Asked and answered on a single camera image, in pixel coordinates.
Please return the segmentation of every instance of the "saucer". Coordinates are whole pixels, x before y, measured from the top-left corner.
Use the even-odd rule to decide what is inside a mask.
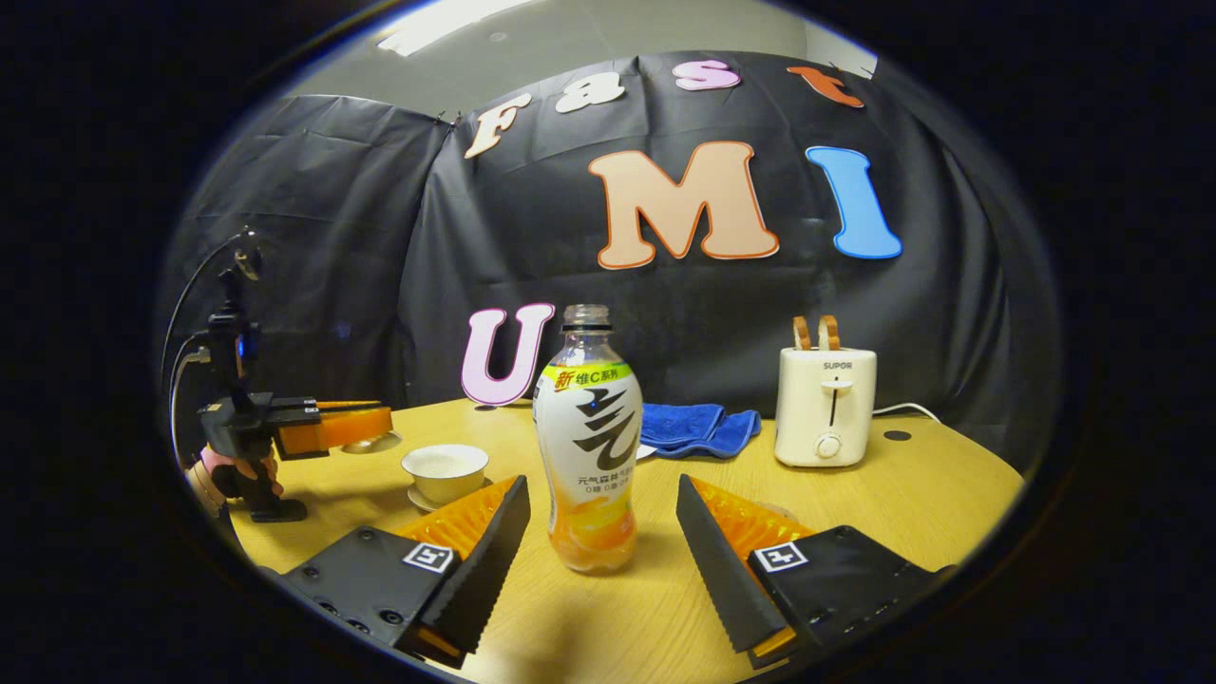
[[[484,489],[490,484],[494,484],[494,482],[489,477],[486,477],[485,480],[482,481],[482,486],[478,487],[478,489]],[[413,505],[418,506],[420,509],[427,512],[437,511],[440,508],[447,505],[447,504],[437,504],[430,499],[423,497],[422,492],[418,490],[417,484],[410,484],[410,488],[405,490],[405,494],[410,497],[410,500],[413,501]]]

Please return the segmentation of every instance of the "white bowl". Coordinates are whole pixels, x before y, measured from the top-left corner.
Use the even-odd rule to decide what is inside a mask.
[[[401,459],[401,467],[427,499],[449,504],[477,492],[485,481],[490,455],[468,444],[433,444]]]

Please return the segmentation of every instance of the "wooden table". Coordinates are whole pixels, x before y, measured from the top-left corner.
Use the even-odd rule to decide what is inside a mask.
[[[474,682],[738,682],[756,673],[734,654],[676,520],[680,473],[793,512],[812,529],[851,525],[930,571],[962,561],[1021,487],[996,455],[922,416],[877,416],[865,459],[844,469],[795,470],[773,456],[772,421],[731,461],[649,458],[634,475],[637,554],[627,571],[584,577],[548,544],[548,492],[527,400],[475,410],[467,399],[400,410],[404,441],[377,454],[283,462],[278,481],[303,500],[300,522],[254,525],[240,503],[232,523],[258,565],[287,572],[359,525],[392,531],[422,512],[406,498],[401,456],[463,443],[490,454],[495,482],[528,476],[531,521],[477,654],[451,671]],[[907,441],[884,432],[899,430]]]

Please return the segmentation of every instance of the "ceiling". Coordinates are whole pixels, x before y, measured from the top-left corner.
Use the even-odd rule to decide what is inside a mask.
[[[377,46],[390,33],[382,27],[353,39],[306,69],[286,94],[366,97],[427,114],[446,112],[451,120],[530,83],[641,54],[767,52],[833,63],[866,78],[877,65],[874,55],[849,40],[758,0],[533,0],[409,57]]]

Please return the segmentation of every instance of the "foam letter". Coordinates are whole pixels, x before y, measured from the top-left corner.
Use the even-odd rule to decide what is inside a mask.
[[[848,105],[849,107],[862,108],[866,106],[865,102],[857,100],[852,95],[845,95],[843,90],[844,83],[838,78],[832,78],[829,75],[823,75],[820,69],[811,67],[789,67],[786,69],[789,73],[796,73],[803,77],[803,79],[815,89],[816,92],[832,100],[833,102],[840,102],[841,105]]]
[[[903,251],[900,239],[886,228],[878,196],[866,169],[869,159],[861,152],[840,147],[809,147],[806,158],[823,169],[840,209],[837,250],[858,259],[890,259]]]
[[[731,88],[739,83],[739,74],[730,71],[730,66],[717,60],[685,62],[671,69],[671,73],[680,77],[676,79],[676,85],[685,90],[714,90]]]
[[[519,343],[516,344],[516,364],[503,380],[490,377],[490,348],[494,333],[507,320],[502,309],[484,309],[468,319],[471,329],[468,347],[465,348],[465,365],[460,382],[465,394],[474,402],[502,407],[524,396],[536,371],[540,353],[540,332],[545,321],[553,318],[553,304],[528,304],[516,312],[519,321]]]
[[[642,240],[638,214],[677,259],[688,253],[702,211],[709,213],[709,235],[700,243],[705,254],[756,259],[776,253],[777,236],[765,229],[751,187],[753,156],[744,142],[704,142],[693,150],[679,185],[644,152],[592,159],[587,170],[603,179],[608,198],[608,246],[599,252],[599,265],[627,269],[654,259],[654,246]]]
[[[581,110],[587,105],[602,105],[620,97],[625,89],[620,86],[620,74],[604,72],[575,80],[565,86],[565,97],[557,101],[558,113]]]
[[[531,94],[524,92],[477,117],[477,135],[473,136],[473,145],[465,152],[465,158],[472,159],[497,145],[501,138],[496,131],[511,128],[511,124],[516,123],[516,110],[527,107],[528,102],[531,102]]]

